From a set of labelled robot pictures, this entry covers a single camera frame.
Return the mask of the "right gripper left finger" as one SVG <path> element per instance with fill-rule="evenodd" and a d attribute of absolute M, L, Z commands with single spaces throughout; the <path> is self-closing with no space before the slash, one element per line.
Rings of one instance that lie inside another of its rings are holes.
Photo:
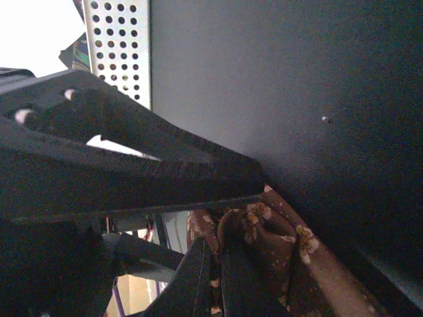
<path fill-rule="evenodd" d="M 134 316 L 210 316 L 211 256 L 208 243 L 196 238 L 165 290 Z"/>

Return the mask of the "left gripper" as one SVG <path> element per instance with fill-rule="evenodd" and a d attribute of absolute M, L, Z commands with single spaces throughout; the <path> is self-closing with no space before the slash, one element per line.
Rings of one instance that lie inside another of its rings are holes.
<path fill-rule="evenodd" d="M 65 221 L 111 212 L 260 195 L 261 166 L 149 160 L 1 120 L 1 216 Z M 128 234 L 75 223 L 1 220 L 2 316 L 104 316 L 117 277 L 169 282 L 183 255 Z"/>

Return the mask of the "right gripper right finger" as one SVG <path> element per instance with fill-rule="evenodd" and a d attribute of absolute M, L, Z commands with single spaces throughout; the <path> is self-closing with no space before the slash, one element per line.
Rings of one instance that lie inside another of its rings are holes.
<path fill-rule="evenodd" d="M 221 254 L 221 291 L 225 316 L 290 316 L 262 285 L 241 244 Z"/>

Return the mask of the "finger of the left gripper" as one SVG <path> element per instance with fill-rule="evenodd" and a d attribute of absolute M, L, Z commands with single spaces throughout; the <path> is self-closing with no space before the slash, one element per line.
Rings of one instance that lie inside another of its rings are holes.
<path fill-rule="evenodd" d="M 256 162 L 170 124 L 83 71 L 38 78 L 26 69 L 2 69 L 4 118 L 38 133 L 143 159 L 208 164 L 239 155 Z"/>

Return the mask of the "brown floral tie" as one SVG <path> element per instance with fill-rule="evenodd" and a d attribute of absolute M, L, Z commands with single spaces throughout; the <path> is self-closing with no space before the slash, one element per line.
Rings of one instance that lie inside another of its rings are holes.
<path fill-rule="evenodd" d="M 186 241 L 198 237 L 213 255 L 212 316 L 223 313 L 220 269 L 230 237 L 244 242 L 261 281 L 294 316 L 390 315 L 270 186 L 258 203 L 189 212 Z"/>

